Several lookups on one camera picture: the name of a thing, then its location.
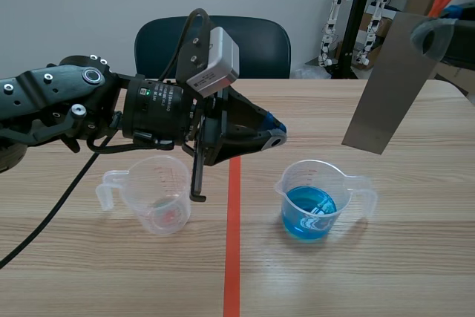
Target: robotic arm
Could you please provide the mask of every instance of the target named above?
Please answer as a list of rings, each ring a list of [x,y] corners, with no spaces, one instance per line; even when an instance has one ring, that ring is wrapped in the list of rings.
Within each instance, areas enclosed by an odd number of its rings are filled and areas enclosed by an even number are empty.
[[[94,55],[0,79],[0,172],[29,146],[55,140],[72,152],[86,140],[100,154],[181,146],[194,157],[190,198],[203,202],[203,166],[284,144],[285,126],[230,87],[239,74],[237,45],[204,10],[190,14],[188,25],[197,14],[199,34],[184,43],[184,29],[167,69],[177,64],[176,82],[114,73]],[[127,90],[123,113],[114,110],[121,89]],[[95,145],[118,130],[131,143]]]
[[[343,0],[333,0],[332,8],[330,10],[330,15],[328,16],[328,21],[324,26],[324,37],[321,40],[320,45],[320,55],[318,56],[318,65],[321,67],[330,66],[333,62],[328,57],[330,52],[330,45],[335,41],[335,32],[336,32],[336,20],[338,18],[338,12],[340,11],[340,6]]]

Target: cup handle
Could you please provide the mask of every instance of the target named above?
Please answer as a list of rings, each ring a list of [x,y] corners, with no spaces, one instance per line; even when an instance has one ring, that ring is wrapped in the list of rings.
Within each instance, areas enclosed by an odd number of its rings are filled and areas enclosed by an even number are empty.
[[[121,189],[122,185],[120,183],[124,179],[123,176],[127,174],[128,171],[107,171],[102,176],[102,183],[96,187],[96,195],[103,211],[113,209],[114,196],[112,195],[112,189]]]
[[[365,176],[347,176],[345,186],[352,195],[357,194],[363,197],[363,217],[372,216],[378,205],[379,197],[373,188],[371,179]]]

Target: red tape line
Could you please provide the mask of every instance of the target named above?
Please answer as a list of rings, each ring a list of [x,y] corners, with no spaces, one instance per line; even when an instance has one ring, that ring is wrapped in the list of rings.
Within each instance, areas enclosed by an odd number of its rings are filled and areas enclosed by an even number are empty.
[[[240,314],[240,157],[229,162],[223,317]]]

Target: blue liquid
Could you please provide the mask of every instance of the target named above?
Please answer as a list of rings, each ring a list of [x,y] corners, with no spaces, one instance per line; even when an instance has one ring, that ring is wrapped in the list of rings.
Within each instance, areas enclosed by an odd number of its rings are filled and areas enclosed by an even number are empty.
[[[315,187],[302,186],[295,187],[288,191],[287,197],[298,208],[303,209],[312,215],[321,216],[317,218],[307,216],[301,212],[296,212],[295,210],[292,215],[292,220],[285,215],[282,215],[284,226],[291,234],[302,239],[318,239],[329,232],[336,217],[325,218],[324,216],[337,211],[335,202],[333,202],[329,194]]]

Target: empty measuring cup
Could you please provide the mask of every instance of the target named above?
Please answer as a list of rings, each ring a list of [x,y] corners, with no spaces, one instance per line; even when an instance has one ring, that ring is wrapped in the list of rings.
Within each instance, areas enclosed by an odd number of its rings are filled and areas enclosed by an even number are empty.
[[[326,235],[353,196],[364,199],[363,216],[374,213],[378,195],[365,176],[348,176],[334,165],[304,160],[289,166],[275,185],[282,195],[282,221],[299,238]]]
[[[126,171],[108,171],[96,188],[103,210],[113,209],[112,189],[149,232],[171,234],[183,228],[191,214],[190,174],[171,156],[139,161]]]

